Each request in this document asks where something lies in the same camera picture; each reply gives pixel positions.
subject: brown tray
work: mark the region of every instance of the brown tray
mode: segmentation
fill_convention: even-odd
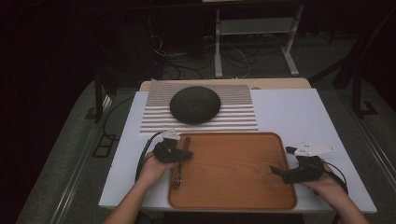
[[[175,208],[220,210],[290,210],[297,203],[293,185],[285,185],[270,165],[289,169],[275,133],[183,133],[192,158],[182,168],[182,183],[169,189]],[[172,169],[171,185],[177,167]]]

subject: striped cloth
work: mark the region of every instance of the striped cloth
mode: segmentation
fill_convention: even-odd
[[[202,85],[218,94],[219,113],[210,121],[190,125],[176,120],[169,109],[172,97],[193,85],[169,84],[151,80],[148,101],[140,126],[141,133],[157,133],[175,129],[177,133],[257,132],[257,120],[246,85]]]

